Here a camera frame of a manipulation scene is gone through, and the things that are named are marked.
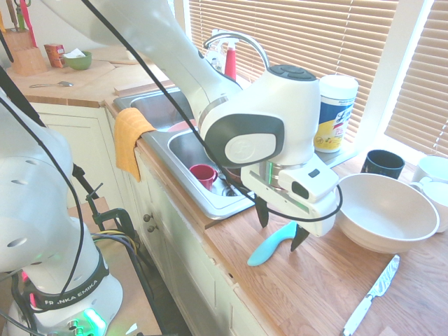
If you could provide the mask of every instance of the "disinfecting wipes container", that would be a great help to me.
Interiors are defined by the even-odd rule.
[[[358,92],[358,82],[348,76],[328,75],[320,79],[319,87],[321,114],[314,147],[319,152],[333,153],[341,149]]]

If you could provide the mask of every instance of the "white bowl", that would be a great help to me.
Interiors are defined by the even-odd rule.
[[[343,204],[336,223],[358,245],[380,253],[410,250],[435,234],[439,215],[420,192],[394,178],[354,174],[339,185]]]

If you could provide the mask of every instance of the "cabinet knob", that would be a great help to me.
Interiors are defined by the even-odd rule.
[[[150,226],[146,229],[146,231],[148,231],[149,233],[152,233],[152,232],[154,232],[155,229],[159,230],[159,227],[157,226],[157,224],[156,224],[155,226],[154,226],[154,225],[150,225]]]
[[[145,222],[149,222],[152,218],[154,218],[153,214],[151,214],[151,215],[146,214],[143,216],[143,220]]]

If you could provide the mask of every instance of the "black mug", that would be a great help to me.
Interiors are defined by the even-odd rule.
[[[398,179],[405,161],[387,150],[376,149],[367,153],[361,173],[385,175]]]

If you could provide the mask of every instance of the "green bowl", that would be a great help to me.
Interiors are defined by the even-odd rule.
[[[85,57],[67,58],[64,56],[65,63],[75,70],[89,69],[92,63],[92,53],[83,51],[83,54],[85,55]]]

